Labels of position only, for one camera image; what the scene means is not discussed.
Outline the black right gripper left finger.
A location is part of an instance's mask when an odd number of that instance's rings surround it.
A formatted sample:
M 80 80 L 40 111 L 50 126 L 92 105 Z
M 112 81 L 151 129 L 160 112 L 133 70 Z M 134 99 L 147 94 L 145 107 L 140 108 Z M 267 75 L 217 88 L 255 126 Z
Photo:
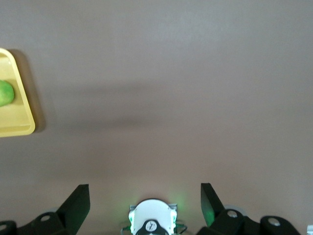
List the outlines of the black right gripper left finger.
M 24 226 L 0 221 L 0 235 L 76 235 L 89 211 L 89 185 L 79 185 L 56 211 L 42 213 Z

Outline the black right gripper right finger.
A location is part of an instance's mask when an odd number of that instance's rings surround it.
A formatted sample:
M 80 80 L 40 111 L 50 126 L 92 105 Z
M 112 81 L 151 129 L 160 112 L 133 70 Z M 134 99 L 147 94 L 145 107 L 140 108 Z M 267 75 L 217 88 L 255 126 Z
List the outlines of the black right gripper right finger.
M 210 183 L 201 184 L 201 210 L 206 226 L 196 235 L 301 235 L 284 218 L 269 215 L 258 223 L 236 209 L 226 209 Z

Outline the green apple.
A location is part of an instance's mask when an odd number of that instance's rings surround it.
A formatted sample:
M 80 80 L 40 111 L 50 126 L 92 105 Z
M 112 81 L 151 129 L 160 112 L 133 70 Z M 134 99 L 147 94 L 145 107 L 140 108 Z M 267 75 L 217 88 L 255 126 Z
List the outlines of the green apple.
M 11 104 L 14 98 L 13 86 L 7 81 L 0 80 L 0 107 Z

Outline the yellow plastic tray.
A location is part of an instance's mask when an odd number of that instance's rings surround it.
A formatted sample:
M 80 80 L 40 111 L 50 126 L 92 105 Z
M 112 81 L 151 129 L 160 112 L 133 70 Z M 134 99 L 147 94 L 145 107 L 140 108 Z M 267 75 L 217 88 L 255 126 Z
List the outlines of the yellow plastic tray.
M 13 54 L 0 48 L 0 80 L 13 86 L 15 98 L 0 107 L 0 138 L 30 135 L 35 131 L 35 120 L 26 94 L 25 82 Z

